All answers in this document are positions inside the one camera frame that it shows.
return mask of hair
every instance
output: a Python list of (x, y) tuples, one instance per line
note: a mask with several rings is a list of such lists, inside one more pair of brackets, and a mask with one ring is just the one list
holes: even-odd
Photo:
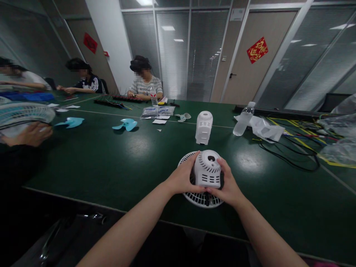
[(143, 69), (151, 69), (151, 64), (149, 63), (148, 58), (137, 55), (131, 61), (130, 69), (134, 72), (142, 73)]
[(90, 65), (85, 63), (83, 60), (81, 60), (78, 57), (67, 61), (66, 68), (69, 69), (70, 71), (79, 71), (81, 69), (86, 69), (89, 71), (89, 74), (93, 74)]
[(28, 71), (24, 67), (14, 64), (10, 59), (7, 59), (5, 57), (0, 57), (0, 67), (6, 67), (6, 66), (12, 68), (13, 70)]

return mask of red decoration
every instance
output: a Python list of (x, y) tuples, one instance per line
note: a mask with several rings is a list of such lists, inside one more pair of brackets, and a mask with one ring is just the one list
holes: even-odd
[(258, 40), (257, 43), (255, 43), (247, 50), (247, 54), (248, 57), (250, 58), (251, 64), (255, 63), (257, 60), (259, 60), (261, 57), (267, 54), (267, 52), (268, 52), (268, 47), (264, 37)]
[(87, 33), (84, 34), (84, 44), (91, 52), (95, 54), (98, 43)]

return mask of black chair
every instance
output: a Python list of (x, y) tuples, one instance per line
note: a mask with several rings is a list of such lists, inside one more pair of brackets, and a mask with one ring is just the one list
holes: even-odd
[(348, 98), (349, 94), (327, 93), (325, 100), (318, 112), (331, 112), (338, 104)]
[(103, 84), (104, 91), (105, 91), (103, 93), (109, 94), (109, 90), (108, 90), (108, 86), (106, 85), (106, 81), (104, 79), (100, 79), (100, 80), (101, 80), (101, 83)]
[(43, 78), (49, 86), (51, 86), (52, 90), (57, 90), (55, 81), (52, 78)]

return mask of door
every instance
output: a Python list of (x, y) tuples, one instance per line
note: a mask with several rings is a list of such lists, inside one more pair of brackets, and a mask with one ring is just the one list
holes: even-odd
[[(106, 81), (110, 94), (118, 94), (118, 87), (112, 76), (106, 56), (104, 56), (104, 50), (96, 33), (93, 21), (91, 19), (77, 19), (67, 20), (67, 23), (82, 51), (85, 61), (92, 67), (93, 73)], [(95, 54), (84, 45), (85, 33), (88, 33), (91, 38), (98, 43)]]
[[(296, 14), (296, 11), (248, 14), (223, 103), (247, 105), (253, 100)], [(262, 37), (266, 41), (268, 52), (252, 64), (247, 50)]]

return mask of plastic water bottle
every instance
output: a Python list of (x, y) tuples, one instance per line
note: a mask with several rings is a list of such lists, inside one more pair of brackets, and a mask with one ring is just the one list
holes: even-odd
[(253, 113), (255, 113), (255, 104), (255, 102), (249, 102), (247, 107), (242, 110), (238, 122), (236, 123), (233, 130), (234, 135), (242, 136), (244, 134), (246, 127), (253, 116)]
[(150, 84), (150, 89), (149, 89), (149, 94), (151, 95), (151, 101), (152, 101), (152, 106), (158, 106), (158, 101), (157, 101), (157, 91), (154, 87), (154, 84)]

